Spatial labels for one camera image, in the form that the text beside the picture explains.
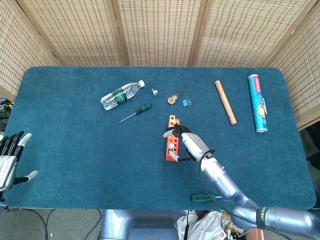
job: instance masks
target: wooden dowel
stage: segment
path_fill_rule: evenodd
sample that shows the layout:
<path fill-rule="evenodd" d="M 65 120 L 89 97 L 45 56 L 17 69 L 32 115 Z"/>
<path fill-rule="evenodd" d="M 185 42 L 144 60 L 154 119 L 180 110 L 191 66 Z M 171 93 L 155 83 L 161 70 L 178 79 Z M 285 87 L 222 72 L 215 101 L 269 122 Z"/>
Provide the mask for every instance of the wooden dowel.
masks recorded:
<path fill-rule="evenodd" d="M 222 104 L 224 106 L 226 114 L 228 115 L 228 118 L 229 118 L 229 121 L 230 121 L 231 125 L 235 125 L 237 123 L 237 120 L 235 118 L 234 113 L 232 112 L 231 106 L 229 104 L 229 101 L 227 99 L 225 91 L 224 91 L 224 89 L 223 89 L 223 87 L 221 85 L 221 82 L 219 80 L 217 80 L 217 81 L 214 82 L 214 84 L 215 84 L 216 90 L 219 93 L 221 102 L 222 102 Z"/>

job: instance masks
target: water bottle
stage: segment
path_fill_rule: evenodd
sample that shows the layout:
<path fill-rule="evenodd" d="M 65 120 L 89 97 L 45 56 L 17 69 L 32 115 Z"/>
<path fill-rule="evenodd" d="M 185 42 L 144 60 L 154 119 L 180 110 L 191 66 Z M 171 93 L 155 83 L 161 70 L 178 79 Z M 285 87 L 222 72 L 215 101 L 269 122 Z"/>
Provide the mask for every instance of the water bottle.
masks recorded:
<path fill-rule="evenodd" d="M 123 103 L 124 101 L 132 98 L 134 95 L 136 95 L 139 89 L 143 88 L 144 86 L 145 83 L 143 80 L 128 83 L 101 98 L 100 102 L 102 103 L 105 110 L 110 110 L 120 103 Z"/>

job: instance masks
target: orange block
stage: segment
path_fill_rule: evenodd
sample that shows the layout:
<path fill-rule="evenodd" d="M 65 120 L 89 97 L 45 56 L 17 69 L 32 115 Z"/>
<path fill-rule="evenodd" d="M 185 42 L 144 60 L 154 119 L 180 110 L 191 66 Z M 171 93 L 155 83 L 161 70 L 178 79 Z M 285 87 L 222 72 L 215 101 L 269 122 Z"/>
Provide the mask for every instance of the orange block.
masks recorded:
<path fill-rule="evenodd" d="M 175 115 L 170 115 L 169 117 L 169 123 L 168 123 L 168 128 L 173 127 L 174 124 L 180 124 L 180 120 L 176 118 Z M 170 154 L 169 154 L 169 144 L 174 144 L 174 149 L 173 152 L 178 155 L 178 151 L 179 151 L 179 138 L 174 136 L 174 135 L 170 135 L 167 137 L 166 140 L 166 150 L 165 150 L 165 160 L 166 161 L 171 161 L 171 162 L 176 162 L 175 159 L 173 159 Z"/>

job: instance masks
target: cylindrical tube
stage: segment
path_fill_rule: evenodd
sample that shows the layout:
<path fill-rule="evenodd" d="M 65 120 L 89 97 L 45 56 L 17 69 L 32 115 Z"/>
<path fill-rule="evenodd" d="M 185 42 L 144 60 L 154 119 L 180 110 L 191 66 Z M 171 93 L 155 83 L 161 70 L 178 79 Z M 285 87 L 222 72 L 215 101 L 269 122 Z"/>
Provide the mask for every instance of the cylindrical tube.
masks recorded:
<path fill-rule="evenodd" d="M 222 104 L 224 106 L 226 114 L 228 115 L 228 118 L 229 118 L 229 121 L 230 121 L 231 125 L 235 125 L 237 123 L 237 120 L 235 118 L 234 113 L 232 112 L 231 106 L 229 104 L 229 101 L 227 99 L 225 91 L 224 91 L 224 89 L 223 89 L 223 87 L 221 85 L 221 82 L 219 80 L 217 80 L 217 81 L 214 82 L 214 84 L 215 84 L 216 90 L 219 93 L 219 96 L 221 98 L 221 102 L 222 102 Z"/>
<path fill-rule="evenodd" d="M 248 81 L 250 86 L 250 95 L 255 121 L 255 130 L 257 133 L 264 133 L 268 131 L 266 121 L 267 110 L 265 100 L 261 94 L 259 77 L 257 74 L 252 74 L 248 76 Z"/>

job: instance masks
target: blue felt tablecloth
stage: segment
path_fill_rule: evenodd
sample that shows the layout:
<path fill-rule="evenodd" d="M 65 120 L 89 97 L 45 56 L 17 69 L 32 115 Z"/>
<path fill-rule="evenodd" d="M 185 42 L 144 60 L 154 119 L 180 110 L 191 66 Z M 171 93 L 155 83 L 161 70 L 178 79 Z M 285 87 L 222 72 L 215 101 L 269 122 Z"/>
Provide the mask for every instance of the blue felt tablecloth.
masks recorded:
<path fill-rule="evenodd" d="M 259 75 L 265 98 L 266 133 L 255 131 L 251 74 Z M 104 110 L 101 97 L 139 80 L 145 87 L 136 96 Z M 215 80 L 221 80 L 233 109 L 234 126 Z M 158 89 L 157 96 L 151 87 Z M 178 103 L 168 105 L 168 97 L 179 91 Z M 183 99 L 192 105 L 183 107 Z M 117 124 L 147 103 L 152 103 L 149 111 Z M 313 206 L 315 193 L 283 74 L 276 68 L 220 67 L 30 68 L 5 133 L 32 133 L 17 176 L 39 173 L 31 182 L 13 186 L 5 194 L 6 203 L 37 208 L 214 208 L 210 202 L 190 200 L 204 193 L 198 163 L 165 161 L 162 135 L 169 115 L 214 148 L 216 159 L 259 205 Z M 184 151 L 180 144 L 180 154 Z"/>

